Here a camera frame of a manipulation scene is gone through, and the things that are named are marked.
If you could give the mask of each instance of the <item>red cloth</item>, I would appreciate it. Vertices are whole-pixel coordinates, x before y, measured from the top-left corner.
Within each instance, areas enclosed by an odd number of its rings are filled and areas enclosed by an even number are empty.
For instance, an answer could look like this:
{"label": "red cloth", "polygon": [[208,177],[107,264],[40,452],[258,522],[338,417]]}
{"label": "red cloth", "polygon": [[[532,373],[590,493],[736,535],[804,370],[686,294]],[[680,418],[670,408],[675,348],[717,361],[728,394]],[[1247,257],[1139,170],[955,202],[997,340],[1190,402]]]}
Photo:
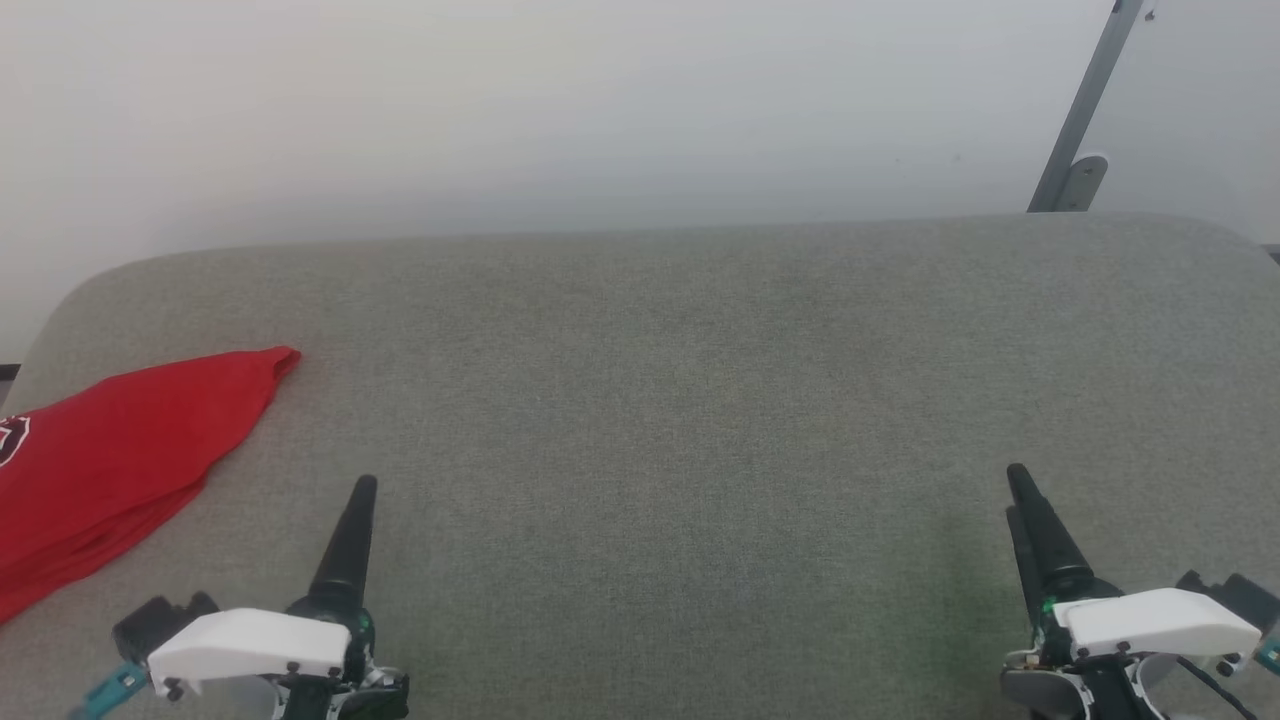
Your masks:
{"label": "red cloth", "polygon": [[196,497],[300,359],[273,347],[186,360],[0,421],[0,623]]}

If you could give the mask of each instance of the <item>teal connector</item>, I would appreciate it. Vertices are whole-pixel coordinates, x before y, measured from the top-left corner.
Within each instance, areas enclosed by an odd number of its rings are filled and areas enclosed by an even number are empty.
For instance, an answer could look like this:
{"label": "teal connector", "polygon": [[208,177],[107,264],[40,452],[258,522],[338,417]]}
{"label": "teal connector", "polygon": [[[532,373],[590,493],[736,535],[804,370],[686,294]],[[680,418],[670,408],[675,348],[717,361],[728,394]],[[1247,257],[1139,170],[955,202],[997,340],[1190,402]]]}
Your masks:
{"label": "teal connector", "polygon": [[147,687],[147,671],[133,662],[125,662],[116,667],[110,678],[102,680],[100,685],[84,696],[83,714],[73,716],[101,720],[108,712],[128,702],[145,687]]}
{"label": "teal connector", "polygon": [[1280,638],[1271,638],[1258,651],[1258,665],[1280,675]]}

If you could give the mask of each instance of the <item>cable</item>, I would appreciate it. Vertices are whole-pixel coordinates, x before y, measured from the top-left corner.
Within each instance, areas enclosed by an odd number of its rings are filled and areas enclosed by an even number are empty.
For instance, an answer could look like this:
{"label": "cable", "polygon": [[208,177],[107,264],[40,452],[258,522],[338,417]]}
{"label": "cable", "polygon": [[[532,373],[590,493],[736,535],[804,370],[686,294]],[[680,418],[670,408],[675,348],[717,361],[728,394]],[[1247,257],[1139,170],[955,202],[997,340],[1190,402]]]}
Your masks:
{"label": "cable", "polygon": [[1254,714],[1252,714],[1252,712],[1249,712],[1249,708],[1244,707],[1244,703],[1242,703],[1238,697],[1235,697],[1234,694],[1231,694],[1230,692],[1228,692],[1226,688],[1224,688],[1222,685],[1217,684],[1217,680],[1215,680],[1212,675],[1210,675],[1208,673],[1206,673],[1206,671],[1201,670],[1199,667],[1197,667],[1194,662],[1192,662],[1190,660],[1187,660],[1181,655],[1179,655],[1178,656],[1178,664],[1181,665],[1183,667],[1185,667],[1187,671],[1190,673],[1192,675],[1196,675],[1196,678],[1199,682],[1202,682],[1206,685],[1208,685],[1213,692],[1216,692],[1219,694],[1219,697],[1221,697],[1228,703],[1230,703],[1231,707],[1234,707],[1247,720],[1258,720],[1258,716],[1254,715]]}

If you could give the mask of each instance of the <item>gray metal pole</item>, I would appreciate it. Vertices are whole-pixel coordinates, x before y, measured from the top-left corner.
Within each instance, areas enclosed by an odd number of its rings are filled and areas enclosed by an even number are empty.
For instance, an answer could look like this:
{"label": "gray metal pole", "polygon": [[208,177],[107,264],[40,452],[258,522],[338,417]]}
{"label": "gray metal pole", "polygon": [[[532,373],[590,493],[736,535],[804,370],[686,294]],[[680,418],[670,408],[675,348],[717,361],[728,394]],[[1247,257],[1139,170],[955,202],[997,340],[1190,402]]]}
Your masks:
{"label": "gray metal pole", "polygon": [[1062,129],[1057,133],[1057,142],[1053,143],[1053,151],[1044,165],[1044,173],[1041,174],[1041,182],[1036,186],[1036,195],[1032,196],[1032,202],[1027,208],[1028,213],[1053,210],[1057,197],[1066,184],[1071,163],[1075,161],[1075,154],[1080,150],[1084,131],[1089,128],[1089,120],[1093,119],[1093,111],[1097,110],[1098,101],[1102,100],[1102,91],[1107,87],[1111,70],[1120,59],[1124,41],[1129,37],[1129,31],[1133,29],[1133,23],[1140,12],[1142,0],[1116,0],[1115,8],[1111,9],[1111,17],[1107,18],[1107,24],[1102,28],[1097,47],[1093,49],[1089,67],[1085,68],[1084,78],[1080,79],[1080,87],[1075,91],[1071,109],[1068,110],[1066,119],[1062,120]]}

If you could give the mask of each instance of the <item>gray table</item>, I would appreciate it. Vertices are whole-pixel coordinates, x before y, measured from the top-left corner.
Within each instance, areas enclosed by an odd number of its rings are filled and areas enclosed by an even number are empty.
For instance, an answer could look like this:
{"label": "gray table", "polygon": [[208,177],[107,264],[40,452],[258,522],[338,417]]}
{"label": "gray table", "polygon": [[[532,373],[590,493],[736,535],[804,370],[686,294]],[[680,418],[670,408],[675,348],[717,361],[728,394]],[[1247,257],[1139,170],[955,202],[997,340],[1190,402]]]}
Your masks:
{"label": "gray table", "polygon": [[[1198,222],[161,258],[76,291],[5,409],[278,343],[302,364],[201,497],[0,628],[5,717],[59,716],[151,594],[283,609],[361,473],[379,657],[422,719],[1021,717],[996,693],[1027,633],[1014,460],[1129,591],[1189,568],[1280,589],[1280,266]],[[1266,679],[1234,685],[1276,716]]]}

